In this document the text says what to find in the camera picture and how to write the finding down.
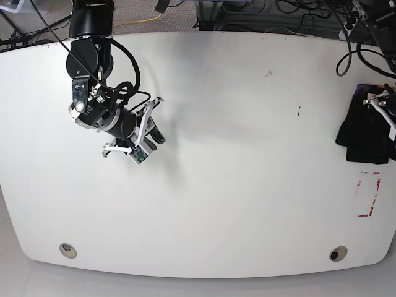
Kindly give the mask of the white power strip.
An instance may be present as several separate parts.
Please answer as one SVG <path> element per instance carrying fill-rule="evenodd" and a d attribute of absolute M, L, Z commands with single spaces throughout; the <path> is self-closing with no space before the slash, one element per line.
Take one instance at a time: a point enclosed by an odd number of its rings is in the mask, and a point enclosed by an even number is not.
<path fill-rule="evenodd" d="M 339 40 L 346 41 L 346 36 L 351 35 L 357 23 L 362 19 L 359 1 L 339 1 L 336 10 L 344 18 L 343 28 L 340 30 L 338 37 Z"/>

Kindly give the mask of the red tape rectangle marking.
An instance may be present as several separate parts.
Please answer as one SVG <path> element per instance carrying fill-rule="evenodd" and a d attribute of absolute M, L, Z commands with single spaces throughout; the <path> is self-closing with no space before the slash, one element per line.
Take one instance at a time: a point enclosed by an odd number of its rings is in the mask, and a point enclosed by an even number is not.
<path fill-rule="evenodd" d="M 362 171 L 356 188 L 355 214 L 357 217 L 369 217 L 375 206 L 381 173 Z"/>

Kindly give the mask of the black T-shirt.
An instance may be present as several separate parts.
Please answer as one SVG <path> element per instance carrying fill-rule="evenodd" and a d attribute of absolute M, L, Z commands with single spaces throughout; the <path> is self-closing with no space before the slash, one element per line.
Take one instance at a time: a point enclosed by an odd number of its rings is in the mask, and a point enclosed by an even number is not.
<path fill-rule="evenodd" d="M 395 142 L 389 139 L 389 125 L 373 107 L 363 105 L 367 93 L 381 93 L 381 85 L 357 85 L 347 116 L 335 143 L 346 147 L 346 160 L 375 165 L 395 160 Z"/>

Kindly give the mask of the black tripod stand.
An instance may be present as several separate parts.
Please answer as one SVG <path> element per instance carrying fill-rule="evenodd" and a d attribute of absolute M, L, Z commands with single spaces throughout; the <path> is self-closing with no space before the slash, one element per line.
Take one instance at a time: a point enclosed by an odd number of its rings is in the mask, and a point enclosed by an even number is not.
<path fill-rule="evenodd" d="M 42 35 L 50 32 L 46 27 L 23 33 L 5 13 L 1 12 L 1 18 L 13 29 L 13 32 L 7 40 L 1 39 L 1 53 L 36 45 L 54 43 L 54 41 L 50 39 L 40 39 Z"/>

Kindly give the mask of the metal frame base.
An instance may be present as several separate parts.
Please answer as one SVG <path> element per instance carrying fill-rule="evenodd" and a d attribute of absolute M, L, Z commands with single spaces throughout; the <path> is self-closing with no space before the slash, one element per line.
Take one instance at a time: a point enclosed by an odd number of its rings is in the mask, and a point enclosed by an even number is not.
<path fill-rule="evenodd" d="M 264 32 L 298 24 L 299 15 L 280 12 L 266 12 L 266 1 L 259 1 L 262 7 L 250 9 L 251 1 L 237 5 L 235 1 L 194 1 L 197 25 L 200 31 Z"/>

